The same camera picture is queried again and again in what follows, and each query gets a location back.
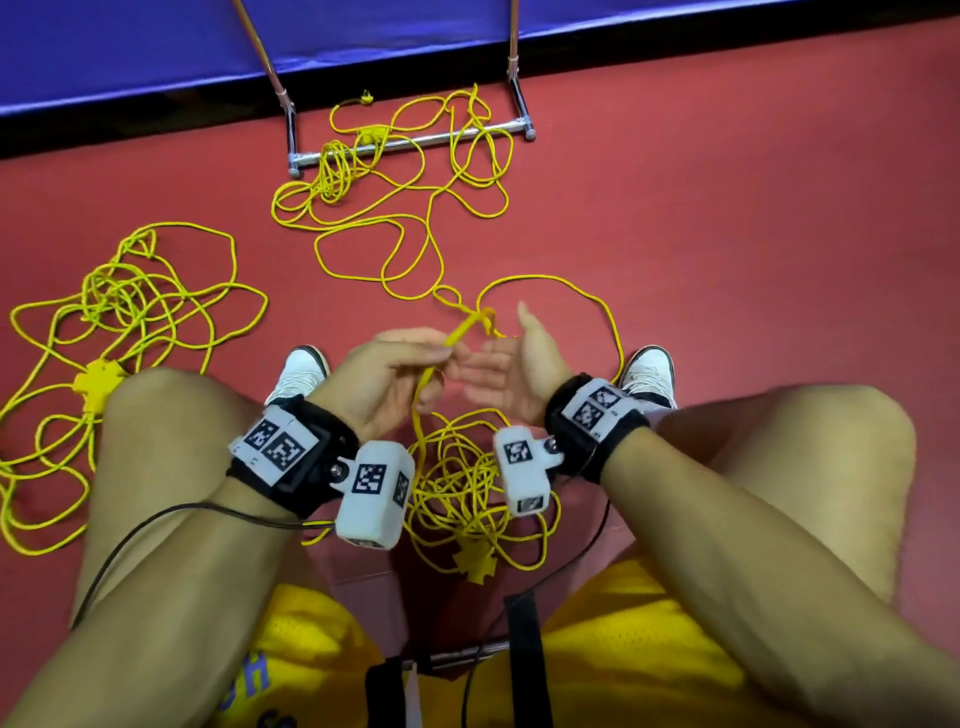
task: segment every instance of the yellow cord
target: yellow cord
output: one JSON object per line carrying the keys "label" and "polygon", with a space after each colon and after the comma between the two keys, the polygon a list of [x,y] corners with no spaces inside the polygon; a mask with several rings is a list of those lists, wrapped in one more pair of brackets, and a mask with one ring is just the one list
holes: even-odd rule
{"label": "yellow cord", "polygon": [[[458,127],[455,102],[462,99],[466,99],[467,119],[462,126]],[[345,103],[368,105],[371,102],[372,97],[365,92],[362,99],[354,99]],[[418,126],[402,126],[398,123],[400,115],[406,110],[419,104],[431,103],[439,104],[440,107],[428,122]],[[337,279],[378,282],[388,294],[403,301],[416,301],[427,296],[433,296],[440,303],[462,311],[467,314],[467,318],[447,338],[446,344],[448,346],[452,346],[459,341],[468,329],[478,322],[483,325],[488,335],[503,337],[503,334],[497,331],[493,325],[493,310],[484,308],[482,305],[484,296],[495,286],[513,280],[555,280],[568,286],[581,296],[598,303],[603,308],[610,320],[613,340],[616,343],[619,357],[619,366],[614,378],[619,376],[623,368],[623,348],[610,308],[602,299],[578,288],[570,281],[558,276],[541,274],[508,276],[495,280],[484,288],[477,296],[473,308],[464,305],[463,297],[457,289],[442,283],[445,272],[444,257],[440,252],[431,226],[434,204],[437,198],[444,194],[451,195],[467,211],[481,218],[498,217],[507,210],[510,204],[510,197],[500,179],[510,167],[514,141],[507,132],[499,129],[489,129],[485,126],[485,123],[490,121],[492,114],[490,107],[478,97],[476,85],[471,91],[454,91],[445,97],[426,96],[407,102],[396,110],[388,124],[340,129],[336,125],[335,116],[341,106],[334,107],[330,111],[330,127],[335,133],[354,134],[355,138],[352,146],[338,139],[325,144],[321,151],[320,168],[314,180],[311,182],[288,182],[282,185],[274,194],[271,209],[274,220],[280,225],[286,228],[318,233],[314,240],[314,251],[318,262],[328,275]],[[449,160],[452,176],[446,184],[442,185],[418,184],[426,169],[426,155],[408,134],[429,129],[437,124],[445,114],[449,115],[451,133]],[[464,132],[468,129],[475,129],[476,135],[468,145],[466,159],[461,163],[457,159],[457,150]],[[509,144],[507,156],[503,162],[497,157],[494,145],[494,136],[497,134],[506,137]],[[383,155],[384,145],[391,139],[407,139],[413,142],[414,148],[420,155],[420,169],[405,182],[397,182],[375,168]],[[473,162],[477,145],[482,143],[487,145],[490,152],[491,172],[489,175],[478,176],[470,172],[469,168]],[[376,145],[375,153],[370,161],[364,161],[355,154],[357,147],[362,144]],[[318,200],[330,206],[339,203],[348,194],[354,182],[369,175],[374,175],[387,182],[393,189],[376,202],[337,220],[325,220],[315,208]],[[475,189],[496,187],[502,195],[503,204],[494,212],[481,212],[453,189],[456,182],[463,182]],[[427,199],[426,212],[422,216],[411,213],[373,213],[374,210],[403,190],[430,193]],[[388,273],[391,263],[403,245],[406,235],[403,221],[407,220],[415,221],[423,226],[424,238],[420,245],[420,251],[405,270],[398,273]],[[324,240],[338,232],[374,225],[390,225],[397,230],[397,241],[394,249],[380,266],[378,275],[364,276],[336,273],[327,267],[321,254],[321,243]],[[391,283],[410,275],[420,265],[428,249],[432,250],[433,255],[436,256],[439,267],[433,283],[424,291],[414,295],[404,295],[395,291],[391,287]],[[433,370],[424,373],[420,380],[420,387],[429,381],[432,373]],[[560,499],[555,493],[552,494],[555,503],[552,519],[549,520],[543,514],[537,514],[540,533],[526,536],[508,535],[506,531],[512,518],[507,506],[502,502],[503,491],[496,485],[496,480],[499,477],[496,457],[494,453],[477,446],[466,435],[469,430],[478,427],[496,431],[500,427],[498,423],[509,426],[510,422],[506,416],[496,409],[480,409],[475,412],[468,412],[453,420],[448,420],[437,412],[434,412],[433,416],[441,421],[442,426],[429,434],[424,434],[420,414],[414,409],[411,415],[417,440],[410,447],[410,451],[416,455],[417,473],[411,489],[411,502],[407,511],[405,526],[417,553],[433,569],[442,573],[464,572],[470,581],[476,583],[483,583],[485,576],[493,574],[496,556],[499,556],[515,569],[538,569],[546,560],[547,539],[556,531],[560,522]],[[485,419],[488,416],[495,418],[494,422]],[[429,451],[434,452],[436,463],[424,471]],[[437,537],[424,538],[419,532],[421,530],[436,533]],[[535,540],[541,543],[540,558],[532,564],[520,564],[511,557],[501,544],[501,542],[519,543]],[[452,566],[438,564],[424,551],[427,548],[444,546],[454,542],[460,547],[460,552],[454,555]]]}
{"label": "yellow cord", "polygon": [[[192,228],[226,239],[231,264],[229,280],[200,290],[187,289],[173,265],[156,251],[157,230],[161,228]],[[158,264],[161,272],[145,272],[137,264],[138,258]],[[246,326],[218,336],[208,309],[222,301],[231,290],[237,289],[259,296],[259,311]],[[267,302],[262,291],[237,281],[236,243],[231,235],[193,223],[165,222],[145,226],[124,238],[116,255],[84,278],[79,293],[52,301],[24,303],[11,311],[13,329],[42,354],[26,381],[0,409],[0,424],[24,402],[55,390],[72,389],[84,398],[84,404],[79,415],[56,414],[43,418],[36,426],[33,452],[0,460],[0,531],[7,543],[25,556],[39,556],[66,546],[80,536],[85,525],[59,541],[39,548],[26,546],[19,538],[20,532],[41,531],[65,521],[86,500],[90,492],[88,475],[71,463],[85,452],[87,468],[90,473],[94,472],[96,426],[102,420],[110,392],[124,377],[140,371],[148,353],[152,360],[147,366],[155,367],[162,364],[175,348],[204,352],[199,370],[203,374],[214,347],[242,336],[256,326],[263,317]],[[47,307],[56,309],[50,317],[45,338],[36,339],[20,325],[19,317],[24,311]],[[206,341],[196,344],[180,339],[180,328],[195,316],[200,316],[207,328]],[[82,330],[77,335],[61,337],[58,334],[60,327],[68,320],[80,322]],[[112,335],[112,340],[94,361],[84,365],[65,353],[69,347],[81,344],[98,331]],[[76,370],[76,377],[72,383],[36,386],[41,372],[52,359]],[[59,437],[48,437],[47,428],[52,423],[67,423],[67,431]],[[66,454],[61,457],[59,453],[64,449]],[[13,507],[17,488],[53,473],[68,473],[76,478],[80,494],[53,518],[34,523],[21,521]]]}

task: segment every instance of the leg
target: leg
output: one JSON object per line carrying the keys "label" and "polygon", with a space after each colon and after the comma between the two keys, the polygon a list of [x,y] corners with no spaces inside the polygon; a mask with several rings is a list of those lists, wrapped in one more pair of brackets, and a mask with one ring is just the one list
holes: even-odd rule
{"label": "leg", "polygon": [[[203,500],[213,492],[229,464],[227,445],[260,409],[214,379],[172,369],[132,376],[113,393],[104,415],[75,608],[109,552],[134,526],[167,506]],[[117,557],[96,600],[182,518],[173,514],[137,536]],[[278,579],[323,588],[296,536]]]}
{"label": "leg", "polygon": [[[625,373],[624,388],[663,393],[672,372],[656,358]],[[899,405],[871,387],[812,385],[670,412],[671,445],[775,506],[893,598],[915,434]]]}

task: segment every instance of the person's left hand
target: person's left hand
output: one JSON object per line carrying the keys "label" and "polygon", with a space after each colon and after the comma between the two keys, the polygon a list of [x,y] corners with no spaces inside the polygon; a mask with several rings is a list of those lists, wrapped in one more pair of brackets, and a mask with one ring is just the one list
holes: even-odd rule
{"label": "person's left hand", "polygon": [[[439,373],[469,356],[466,344],[445,347],[445,340],[445,333],[426,327],[379,333],[350,352],[307,400],[343,420],[361,443],[383,437],[410,413],[424,369],[437,367]],[[442,377],[434,374],[420,391],[417,409],[429,412],[443,390]]]}

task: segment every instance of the yellow clothing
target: yellow clothing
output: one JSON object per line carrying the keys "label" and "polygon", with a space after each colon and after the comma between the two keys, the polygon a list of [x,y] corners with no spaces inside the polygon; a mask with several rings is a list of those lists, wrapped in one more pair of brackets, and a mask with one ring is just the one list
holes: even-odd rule
{"label": "yellow clothing", "polygon": [[[802,726],[766,701],[733,659],[637,560],[594,576],[542,629],[554,723],[565,726]],[[328,595],[277,587],[210,725],[364,728],[367,669],[383,662]],[[464,681],[419,676],[424,728],[456,728]],[[510,658],[481,663],[468,724],[513,725]]]}

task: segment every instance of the white plastic housing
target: white plastic housing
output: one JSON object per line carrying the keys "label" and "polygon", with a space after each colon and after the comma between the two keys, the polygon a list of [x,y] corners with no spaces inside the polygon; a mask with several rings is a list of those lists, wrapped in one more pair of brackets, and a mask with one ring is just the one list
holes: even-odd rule
{"label": "white plastic housing", "polygon": [[564,462],[562,453],[547,452],[546,440],[535,440],[529,427],[504,427],[493,435],[507,507],[514,516],[533,516],[550,504],[547,470]]}
{"label": "white plastic housing", "polygon": [[357,451],[356,460],[341,462],[349,475],[332,486],[344,494],[337,536],[357,546],[393,548],[400,540],[414,481],[413,457],[400,443],[372,440]]}

